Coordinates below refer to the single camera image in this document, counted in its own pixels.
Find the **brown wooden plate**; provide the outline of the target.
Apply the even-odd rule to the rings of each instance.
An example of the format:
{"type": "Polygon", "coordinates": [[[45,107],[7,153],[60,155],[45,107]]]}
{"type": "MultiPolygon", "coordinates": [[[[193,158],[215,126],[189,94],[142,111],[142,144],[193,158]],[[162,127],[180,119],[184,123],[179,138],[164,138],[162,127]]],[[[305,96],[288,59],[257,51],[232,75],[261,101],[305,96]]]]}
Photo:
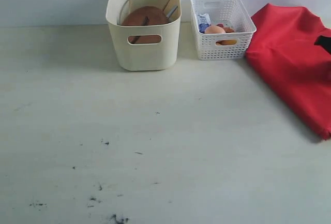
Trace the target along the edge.
{"type": "MultiPolygon", "coordinates": [[[[154,6],[145,6],[130,13],[122,22],[122,26],[149,26],[168,24],[168,18],[164,12],[154,6]]],[[[159,35],[129,36],[130,44],[153,44],[159,43],[159,35]]]]}

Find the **white perforated plastic basket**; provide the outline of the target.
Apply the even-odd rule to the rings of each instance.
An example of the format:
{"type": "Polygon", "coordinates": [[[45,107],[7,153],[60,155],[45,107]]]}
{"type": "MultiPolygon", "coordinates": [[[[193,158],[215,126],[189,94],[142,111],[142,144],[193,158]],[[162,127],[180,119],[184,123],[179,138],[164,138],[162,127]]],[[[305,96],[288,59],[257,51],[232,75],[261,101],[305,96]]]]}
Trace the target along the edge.
{"type": "Polygon", "coordinates": [[[191,28],[198,58],[203,61],[240,59],[245,55],[257,28],[241,0],[190,0],[191,28]],[[208,13],[211,25],[223,24],[234,33],[203,34],[199,32],[197,15],[208,13]],[[236,40],[232,46],[218,46],[217,41],[236,40]]]}

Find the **dark wooden spoon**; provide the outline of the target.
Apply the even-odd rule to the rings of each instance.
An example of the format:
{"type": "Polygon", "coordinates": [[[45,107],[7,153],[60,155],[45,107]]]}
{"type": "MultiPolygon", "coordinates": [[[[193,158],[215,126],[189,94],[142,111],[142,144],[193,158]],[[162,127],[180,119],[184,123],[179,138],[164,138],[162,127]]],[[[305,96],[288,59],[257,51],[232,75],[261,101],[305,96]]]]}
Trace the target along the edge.
{"type": "MultiPolygon", "coordinates": [[[[146,16],[141,26],[148,26],[148,24],[149,24],[149,17],[146,16]]],[[[140,37],[141,37],[140,35],[135,36],[132,39],[131,44],[135,44],[140,39],[140,37]]]]}

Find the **cream plastic bin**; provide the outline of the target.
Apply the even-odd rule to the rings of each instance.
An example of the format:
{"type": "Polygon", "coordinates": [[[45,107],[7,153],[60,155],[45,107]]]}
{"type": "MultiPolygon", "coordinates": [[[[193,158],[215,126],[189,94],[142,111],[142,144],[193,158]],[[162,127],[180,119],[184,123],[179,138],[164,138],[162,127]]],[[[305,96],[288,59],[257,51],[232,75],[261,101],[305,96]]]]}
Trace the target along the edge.
{"type": "MultiPolygon", "coordinates": [[[[164,70],[171,67],[177,59],[179,27],[181,19],[180,0],[170,0],[164,14],[173,6],[178,9],[168,24],[149,26],[118,25],[118,16],[126,0],[109,0],[106,10],[111,38],[117,60],[121,67],[129,71],[164,70]],[[159,35],[161,41],[153,44],[130,44],[129,36],[159,35]]],[[[162,10],[167,0],[132,0],[131,13],[145,6],[154,6],[162,10]]]]}

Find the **fried chicken piece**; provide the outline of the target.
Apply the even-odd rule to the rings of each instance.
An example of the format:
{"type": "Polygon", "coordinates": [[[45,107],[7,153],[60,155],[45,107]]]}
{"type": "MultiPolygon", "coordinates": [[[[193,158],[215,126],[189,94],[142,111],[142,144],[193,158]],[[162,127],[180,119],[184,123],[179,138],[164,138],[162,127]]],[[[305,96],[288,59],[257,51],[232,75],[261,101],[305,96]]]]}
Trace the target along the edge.
{"type": "Polygon", "coordinates": [[[223,29],[226,33],[234,33],[235,32],[235,30],[230,28],[230,27],[223,27],[223,29]]]}

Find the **metal table knife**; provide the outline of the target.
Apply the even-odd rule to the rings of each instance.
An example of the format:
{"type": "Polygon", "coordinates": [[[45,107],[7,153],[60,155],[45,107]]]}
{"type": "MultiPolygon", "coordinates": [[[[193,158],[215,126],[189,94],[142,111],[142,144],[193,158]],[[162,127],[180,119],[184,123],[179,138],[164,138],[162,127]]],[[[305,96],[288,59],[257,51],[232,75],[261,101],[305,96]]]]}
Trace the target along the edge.
{"type": "Polygon", "coordinates": [[[167,22],[171,22],[170,18],[174,14],[174,12],[178,9],[178,6],[175,5],[171,8],[171,10],[166,14],[167,22]]]}

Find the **brown egg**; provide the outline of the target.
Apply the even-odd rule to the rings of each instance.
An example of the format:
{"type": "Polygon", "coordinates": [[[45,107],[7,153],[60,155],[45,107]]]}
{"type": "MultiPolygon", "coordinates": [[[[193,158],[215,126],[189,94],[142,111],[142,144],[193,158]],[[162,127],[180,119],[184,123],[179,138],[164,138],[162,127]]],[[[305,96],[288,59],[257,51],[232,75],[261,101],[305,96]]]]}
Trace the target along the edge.
{"type": "Polygon", "coordinates": [[[217,25],[211,25],[205,29],[204,34],[225,34],[226,31],[217,25]]]}

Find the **red tablecloth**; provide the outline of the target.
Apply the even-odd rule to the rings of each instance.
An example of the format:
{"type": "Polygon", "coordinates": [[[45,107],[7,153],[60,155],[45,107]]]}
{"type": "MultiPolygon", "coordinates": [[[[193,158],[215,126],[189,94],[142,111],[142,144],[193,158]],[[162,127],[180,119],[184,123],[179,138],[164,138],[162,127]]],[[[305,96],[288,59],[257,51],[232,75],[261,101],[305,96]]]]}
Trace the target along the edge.
{"type": "Polygon", "coordinates": [[[315,134],[330,139],[330,51],[314,45],[330,29],[301,6],[266,4],[252,20],[247,62],[315,134]]]}

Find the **blue white milk carton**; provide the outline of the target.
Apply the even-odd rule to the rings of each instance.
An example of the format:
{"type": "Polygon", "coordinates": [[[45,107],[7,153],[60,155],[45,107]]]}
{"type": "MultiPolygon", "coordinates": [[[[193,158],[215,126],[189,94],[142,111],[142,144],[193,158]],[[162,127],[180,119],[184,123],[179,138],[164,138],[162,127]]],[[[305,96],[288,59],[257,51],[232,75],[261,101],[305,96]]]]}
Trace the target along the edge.
{"type": "Polygon", "coordinates": [[[205,33],[205,30],[211,26],[211,20],[208,13],[197,15],[197,24],[200,33],[205,33]]]}

